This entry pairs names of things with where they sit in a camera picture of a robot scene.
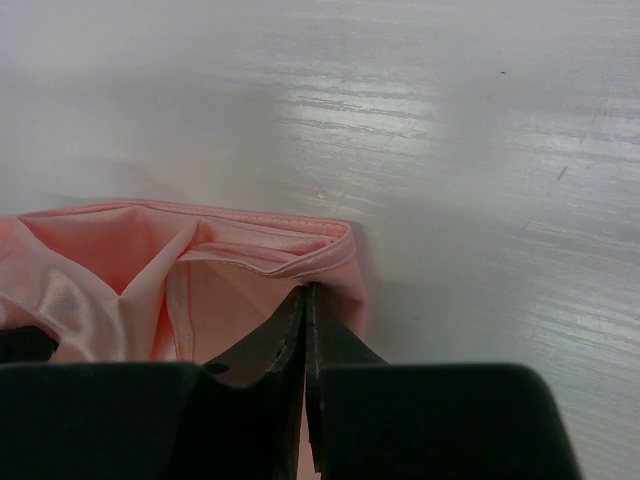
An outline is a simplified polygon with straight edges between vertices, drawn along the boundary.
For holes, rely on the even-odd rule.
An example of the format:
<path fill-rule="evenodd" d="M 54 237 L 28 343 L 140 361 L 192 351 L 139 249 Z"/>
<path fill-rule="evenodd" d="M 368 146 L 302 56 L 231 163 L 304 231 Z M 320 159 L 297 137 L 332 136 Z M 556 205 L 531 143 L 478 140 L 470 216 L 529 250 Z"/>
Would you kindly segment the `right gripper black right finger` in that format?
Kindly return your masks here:
<path fill-rule="evenodd" d="M 306 297 L 306 414 L 325 479 L 578 479 L 555 398 L 512 363 L 393 365 Z"/>

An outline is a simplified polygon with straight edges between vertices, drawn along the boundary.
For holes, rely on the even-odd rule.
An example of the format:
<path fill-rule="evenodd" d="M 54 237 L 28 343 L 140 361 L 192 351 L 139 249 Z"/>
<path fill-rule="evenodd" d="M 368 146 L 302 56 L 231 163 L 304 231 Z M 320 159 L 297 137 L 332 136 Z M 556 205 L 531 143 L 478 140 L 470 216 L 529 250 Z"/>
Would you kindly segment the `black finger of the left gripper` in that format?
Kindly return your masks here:
<path fill-rule="evenodd" d="M 0 362 L 47 362 L 58 348 L 58 342 L 35 326 L 2 330 Z"/>

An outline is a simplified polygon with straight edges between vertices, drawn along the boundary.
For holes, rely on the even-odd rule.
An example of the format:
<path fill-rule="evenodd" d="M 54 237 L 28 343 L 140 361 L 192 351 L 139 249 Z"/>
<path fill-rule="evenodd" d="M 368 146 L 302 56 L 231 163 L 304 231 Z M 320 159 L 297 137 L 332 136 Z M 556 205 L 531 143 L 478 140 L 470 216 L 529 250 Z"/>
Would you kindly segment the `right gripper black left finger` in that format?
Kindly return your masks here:
<path fill-rule="evenodd" d="M 293 479 L 306 291 L 213 360 L 1 363 L 5 479 Z"/>

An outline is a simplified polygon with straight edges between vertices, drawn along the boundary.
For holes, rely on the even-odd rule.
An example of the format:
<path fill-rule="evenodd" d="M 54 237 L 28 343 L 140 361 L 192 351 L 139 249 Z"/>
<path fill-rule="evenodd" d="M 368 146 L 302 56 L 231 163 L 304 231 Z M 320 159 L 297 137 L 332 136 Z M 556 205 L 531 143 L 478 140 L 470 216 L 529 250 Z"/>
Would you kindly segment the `pink satin napkin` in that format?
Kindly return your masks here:
<path fill-rule="evenodd" d="M 313 283 L 359 336 L 366 291 L 337 220 L 117 202 L 1 221 L 1 331 L 41 329 L 56 364 L 202 365 Z M 302 403 L 293 479 L 314 477 L 307 431 Z"/>

